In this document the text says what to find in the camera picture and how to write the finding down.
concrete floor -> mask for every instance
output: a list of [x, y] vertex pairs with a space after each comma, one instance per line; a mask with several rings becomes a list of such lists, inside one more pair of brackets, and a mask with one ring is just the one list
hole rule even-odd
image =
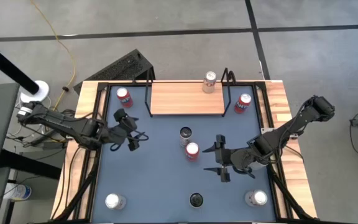
[[[358, 25], [358, 0], [251, 3], [258, 27]], [[51, 0], [37, 4], [59, 34], [250, 28], [241, 0]], [[34, 35], [52, 32], [30, 1], [0, 0], [0, 37]], [[358, 29], [259, 35], [270, 77], [284, 81], [293, 112], [314, 94], [325, 96], [336, 106], [336, 115], [328, 123], [308, 126], [300, 146], [320, 219], [358, 223], [358, 155], [349, 140], [349, 119], [358, 112]], [[220, 72], [224, 67], [233, 70], [238, 79], [263, 78], [251, 33], [76, 39], [64, 43], [77, 61], [76, 83], [133, 49], [139, 49], [154, 65], [157, 79], [200, 79], [208, 70]], [[45, 80], [53, 102], [70, 79], [70, 59], [55, 41], [0, 42], [0, 51], [31, 78]], [[3, 82], [11, 80], [0, 73]], [[67, 94], [60, 109], [75, 109], [77, 100], [76, 93]], [[16, 129], [12, 120], [10, 131]], [[358, 129], [354, 130], [354, 141], [358, 148]], [[8, 149], [14, 145], [6, 142]], [[42, 185], [56, 188], [55, 182]], [[53, 197], [17, 203], [12, 224], [46, 221], [34, 220], [34, 214], [48, 217]], [[21, 212], [26, 208], [32, 208], [31, 213]]]

